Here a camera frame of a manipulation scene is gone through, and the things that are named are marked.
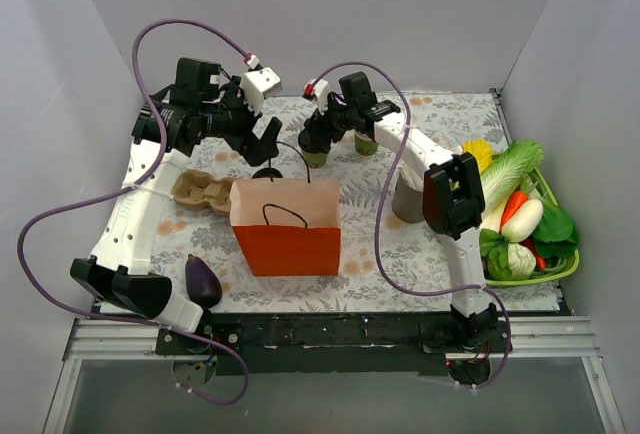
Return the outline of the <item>white garlic toy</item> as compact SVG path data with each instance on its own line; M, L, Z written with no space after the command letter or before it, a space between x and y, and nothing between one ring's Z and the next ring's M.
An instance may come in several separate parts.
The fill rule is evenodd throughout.
M511 280L529 279L536 268L535 255L521 244L510 243L508 245L508 268L511 272Z

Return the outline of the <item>grey straw holder cup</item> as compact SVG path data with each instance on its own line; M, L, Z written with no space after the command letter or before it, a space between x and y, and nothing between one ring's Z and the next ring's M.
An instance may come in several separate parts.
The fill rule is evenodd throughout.
M424 221L422 179L406 165L400 169L392 199L392 211L401 221L416 224Z

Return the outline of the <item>napa cabbage toy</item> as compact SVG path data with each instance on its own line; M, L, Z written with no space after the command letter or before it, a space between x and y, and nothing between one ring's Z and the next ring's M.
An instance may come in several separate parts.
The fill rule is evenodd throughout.
M482 228L493 229L495 209L516 189L526 174L544 158L542 145L532 139L514 141L481 174L485 209Z

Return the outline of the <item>orange paper bag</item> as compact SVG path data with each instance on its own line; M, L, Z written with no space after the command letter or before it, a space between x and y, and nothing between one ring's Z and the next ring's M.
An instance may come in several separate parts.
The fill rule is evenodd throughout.
M341 187L333 178L236 180L229 221L255 277L335 276Z

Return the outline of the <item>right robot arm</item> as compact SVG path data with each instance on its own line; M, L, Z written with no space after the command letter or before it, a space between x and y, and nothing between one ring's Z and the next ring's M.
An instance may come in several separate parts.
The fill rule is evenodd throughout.
M339 93L321 79L306 84L303 96L316 109L298 136L300 148L325 156L353 131L394 152L395 165L421 176L422 214L442 243L450 278L444 291L451 298L449 326L432 340L469 352L479 349L497 325L498 313L486 288L479 247L485 200L475 157L443 148L423 134L412 123L408 101L378 99L365 73L345 76L339 84Z

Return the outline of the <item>stack of paper cups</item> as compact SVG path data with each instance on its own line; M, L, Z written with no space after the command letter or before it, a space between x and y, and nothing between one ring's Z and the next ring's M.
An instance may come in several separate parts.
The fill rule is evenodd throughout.
M357 131L354 132L354 148L360 156L373 156L377 152L378 147L379 144L367 135Z

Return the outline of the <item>orange carrot toy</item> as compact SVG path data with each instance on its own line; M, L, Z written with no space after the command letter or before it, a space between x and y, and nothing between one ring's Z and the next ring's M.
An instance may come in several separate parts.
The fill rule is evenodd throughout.
M514 191L506 202L500 221L500 227L503 227L528 200L529 196L524 191Z

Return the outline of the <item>green paper cup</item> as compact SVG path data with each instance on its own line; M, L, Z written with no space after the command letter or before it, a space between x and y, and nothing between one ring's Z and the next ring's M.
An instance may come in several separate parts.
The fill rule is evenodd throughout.
M328 160L327 153L310 153L302 151L303 158L310 169L319 169L326 165Z

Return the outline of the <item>floral tablecloth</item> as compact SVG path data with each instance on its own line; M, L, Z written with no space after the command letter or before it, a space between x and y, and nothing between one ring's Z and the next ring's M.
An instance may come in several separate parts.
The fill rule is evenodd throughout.
M464 141L485 139L496 152L507 147L499 113L491 94L406 93L412 123L448 149ZM297 135L313 105L302 98L272 98L266 116L283 122L279 139L297 145ZM450 298L415 297L390 286L379 273L373 253L373 233L381 188L393 161L389 150L363 157L348 132L334 145L326 165L311 177L337 179L341 186L342 253L336 276L254 277L228 219L209 208L191 210L167 204L154 239L151 272L170 277L186 293L184 262L201 257L221 281L223 299L216 310L229 313L449 311ZM222 140L207 139L196 148L187 169L216 178L248 178L254 169L232 154ZM423 221L408 224L391 210L392 188L381 220L381 259L397 284L414 291L449 287L446 256L437 236ZM510 311L559 311L557 283L498 288Z

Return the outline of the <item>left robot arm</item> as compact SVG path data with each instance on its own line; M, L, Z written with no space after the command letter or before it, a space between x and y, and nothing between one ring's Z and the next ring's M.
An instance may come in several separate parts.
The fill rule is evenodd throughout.
M223 139L252 167L278 155L281 121L272 118L262 135L253 129L265 100L281 91L281 79L254 57L248 63L247 72L229 76L218 63L178 61L174 83L143 104L134 124L126 194L89 256L70 269L100 300L179 329L178 341L193 354L211 346L213 331L201 321L202 307L170 278L151 272L151 253L171 190L202 140Z

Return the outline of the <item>white radish toy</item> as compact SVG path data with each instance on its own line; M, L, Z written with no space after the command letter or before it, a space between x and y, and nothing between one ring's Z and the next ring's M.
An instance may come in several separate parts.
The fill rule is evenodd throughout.
M501 229L502 236L511 243L526 240L540 223L543 212L544 206L539 199L526 201L504 224Z

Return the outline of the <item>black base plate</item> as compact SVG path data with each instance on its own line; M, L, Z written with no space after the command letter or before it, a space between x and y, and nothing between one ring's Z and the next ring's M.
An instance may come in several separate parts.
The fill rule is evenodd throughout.
M505 321L480 331L450 313L216 313L189 338L163 328L155 352L207 373L414 373L480 384L510 351Z

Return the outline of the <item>black plastic cup lid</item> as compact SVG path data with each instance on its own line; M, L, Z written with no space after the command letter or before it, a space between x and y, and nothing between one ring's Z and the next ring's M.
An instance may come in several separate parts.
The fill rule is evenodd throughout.
M326 136L312 136L309 132L303 131L298 135L298 145L301 150L310 153L329 153L331 144L327 143Z

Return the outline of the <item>aluminium frame rail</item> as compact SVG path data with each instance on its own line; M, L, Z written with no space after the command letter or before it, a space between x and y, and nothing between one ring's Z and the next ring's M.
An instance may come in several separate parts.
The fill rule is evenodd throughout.
M516 316L511 321L512 351L516 358L576 358L583 364L597 412L607 433L625 427L603 367L599 342L585 316ZM163 354L160 346L177 337L157 327L122 322L80 320L74 323L63 356L45 433L64 431L82 362L87 360L169 360L193 362L200 354L180 355L176 348Z

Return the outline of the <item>purple eggplant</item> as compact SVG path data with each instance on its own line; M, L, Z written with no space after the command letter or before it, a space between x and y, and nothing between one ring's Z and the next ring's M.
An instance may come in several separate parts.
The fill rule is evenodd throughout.
M185 262L185 285L189 299L205 309L213 308L222 300L218 277L198 256L189 255Z

